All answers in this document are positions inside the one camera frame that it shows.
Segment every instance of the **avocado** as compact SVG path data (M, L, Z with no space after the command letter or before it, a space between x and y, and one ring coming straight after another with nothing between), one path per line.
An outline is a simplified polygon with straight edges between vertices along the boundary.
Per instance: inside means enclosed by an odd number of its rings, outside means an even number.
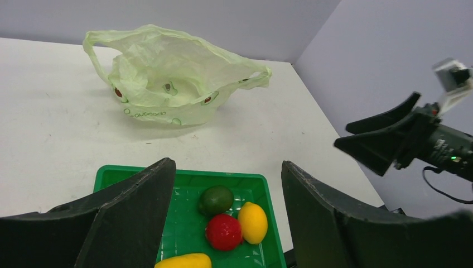
M233 199L233 193L227 187L213 186L200 195L198 209L201 214L212 217L231 208Z

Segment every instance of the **green tray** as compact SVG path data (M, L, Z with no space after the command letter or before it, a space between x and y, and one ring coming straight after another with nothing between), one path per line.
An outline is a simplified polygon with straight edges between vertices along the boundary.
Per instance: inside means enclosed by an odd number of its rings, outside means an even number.
M97 172L94 192L143 169L132 166L103 166ZM197 212L197 201L205 189L214 185L225 185L232 190L235 201L227 214L233 217L238 215L240 207L246 201L258 204L264 209L268 217L268 233L261 244L245 243L229 252L217 251L209 245L204 231L209 219ZM213 268L286 267L266 179L254 174L177 170L156 261L187 253L209 255Z

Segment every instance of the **black cable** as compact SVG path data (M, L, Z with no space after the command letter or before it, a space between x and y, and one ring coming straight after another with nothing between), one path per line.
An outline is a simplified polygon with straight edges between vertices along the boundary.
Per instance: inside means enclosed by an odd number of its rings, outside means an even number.
M438 190L437 188L433 187L432 184L430 184L430 183L428 182L428 180L426 179L426 170L433 171L433 172L436 173L436 174L440 174L440 172L442 172L443 170L438 169L438 168L433 167L433 166L426 166L426 167L424 167L424 169L422 170L422 178L424 178L424 181L426 181L426 183L427 183L427 184L430 186L430 188L432 188L434 191L438 192L439 194L443 194L443 195L445 195L446 197L448 197L448 198L450 198L450 199L452 199L452 200L454 200L454 201L457 201L457 202L459 202L459 203L468 204L468 205L473 204L473 200L458 199L458 198L456 198L456 197L453 197L453 196L451 196L451 195L449 195L449 194L447 194L447 193L445 193L445 192L442 192L442 191Z

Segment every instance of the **white table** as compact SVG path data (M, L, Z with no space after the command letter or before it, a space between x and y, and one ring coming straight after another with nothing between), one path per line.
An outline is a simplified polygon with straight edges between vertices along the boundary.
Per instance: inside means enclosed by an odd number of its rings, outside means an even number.
M97 48L111 66L118 53ZM289 63L262 61L271 86L237 90L202 126L162 130L123 114L79 45L0 39L0 216L46 212L92 193L103 165L257 173L268 180L283 250L292 248L281 163L374 206L357 163L333 147L330 122Z

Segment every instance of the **toy fruit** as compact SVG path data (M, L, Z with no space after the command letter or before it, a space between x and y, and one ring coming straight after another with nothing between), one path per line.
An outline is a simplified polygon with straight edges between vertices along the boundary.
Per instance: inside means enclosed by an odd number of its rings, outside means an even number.
M233 205L233 193L225 186L206 189L199 198L199 212L205 216L222 214Z
M203 253L192 253L162 260L155 268L212 268L212 262Z
M253 245L263 241L268 232L268 219L264 210L251 202L246 202L238 213L238 222L243 231L243 238Z
M230 251L243 242L242 227L227 214L212 218L205 228L205 237L216 250Z

